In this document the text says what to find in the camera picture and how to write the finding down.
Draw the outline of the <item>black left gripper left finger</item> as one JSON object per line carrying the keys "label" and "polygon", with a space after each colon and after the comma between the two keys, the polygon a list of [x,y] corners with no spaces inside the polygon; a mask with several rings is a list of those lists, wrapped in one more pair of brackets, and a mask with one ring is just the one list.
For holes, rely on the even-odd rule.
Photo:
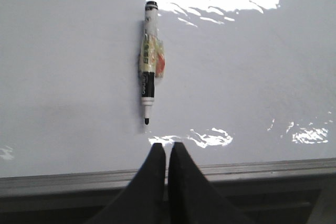
{"label": "black left gripper left finger", "polygon": [[165,166],[164,148],[162,144],[155,143],[127,187],[86,223],[159,223]]}

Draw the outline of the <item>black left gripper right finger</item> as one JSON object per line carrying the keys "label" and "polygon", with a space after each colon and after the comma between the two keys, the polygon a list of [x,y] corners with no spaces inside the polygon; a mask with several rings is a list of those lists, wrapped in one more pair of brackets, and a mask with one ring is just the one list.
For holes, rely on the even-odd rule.
{"label": "black left gripper right finger", "polygon": [[216,191],[181,142],[170,154],[168,196],[171,223],[254,222]]}

